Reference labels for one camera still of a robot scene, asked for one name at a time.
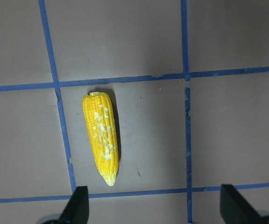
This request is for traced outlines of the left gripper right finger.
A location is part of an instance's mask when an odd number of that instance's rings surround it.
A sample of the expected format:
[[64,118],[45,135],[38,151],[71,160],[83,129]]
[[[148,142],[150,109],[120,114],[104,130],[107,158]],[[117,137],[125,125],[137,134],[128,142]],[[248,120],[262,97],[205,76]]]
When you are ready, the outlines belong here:
[[226,224],[264,224],[265,218],[231,184],[220,188],[220,215]]

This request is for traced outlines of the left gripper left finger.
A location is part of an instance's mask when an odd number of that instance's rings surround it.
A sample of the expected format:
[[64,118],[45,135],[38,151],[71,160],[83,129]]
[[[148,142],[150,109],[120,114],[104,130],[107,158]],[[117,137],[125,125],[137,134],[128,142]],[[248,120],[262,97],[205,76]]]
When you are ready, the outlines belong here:
[[89,218],[89,194],[87,186],[76,187],[59,217],[61,224],[87,224]]

